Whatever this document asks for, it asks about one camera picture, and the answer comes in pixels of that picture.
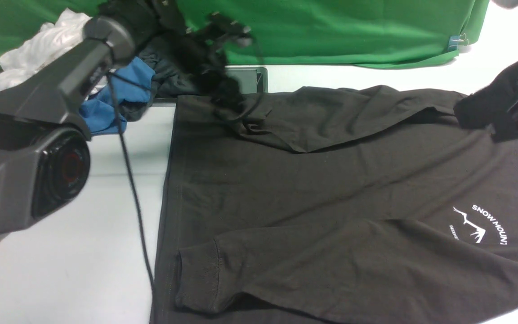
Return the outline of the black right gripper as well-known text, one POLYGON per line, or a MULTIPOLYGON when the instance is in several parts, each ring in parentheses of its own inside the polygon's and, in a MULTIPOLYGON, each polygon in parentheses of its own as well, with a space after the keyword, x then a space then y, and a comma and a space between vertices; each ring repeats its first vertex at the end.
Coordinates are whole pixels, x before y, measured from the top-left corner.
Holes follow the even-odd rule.
POLYGON ((518 139, 518 61, 485 88, 458 101, 454 115, 462 129, 486 129, 495 142, 518 139))

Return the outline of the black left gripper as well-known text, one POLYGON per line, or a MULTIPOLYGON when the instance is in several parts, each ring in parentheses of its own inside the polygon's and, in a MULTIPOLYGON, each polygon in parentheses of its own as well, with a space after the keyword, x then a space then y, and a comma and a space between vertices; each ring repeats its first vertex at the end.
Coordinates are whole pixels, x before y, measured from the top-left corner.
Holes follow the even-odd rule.
POLYGON ((226 72, 223 47, 209 45, 187 34, 189 28, 175 0, 152 0, 160 23, 158 36, 167 44, 169 60, 200 92, 218 106, 242 113, 243 95, 239 83, 226 72))

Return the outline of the gray left robot arm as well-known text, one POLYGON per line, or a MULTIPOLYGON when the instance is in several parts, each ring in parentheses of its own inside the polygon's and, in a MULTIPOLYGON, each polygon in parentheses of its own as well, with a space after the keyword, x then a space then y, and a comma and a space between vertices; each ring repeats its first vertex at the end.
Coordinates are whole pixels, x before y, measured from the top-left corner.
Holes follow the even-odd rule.
POLYGON ((84 40, 26 82, 0 91, 0 241, 72 201, 88 179, 92 132, 80 106, 155 37, 204 95, 241 113, 239 84, 222 47, 253 43, 250 27, 219 12, 197 31, 174 0, 109 0, 84 26, 84 40))

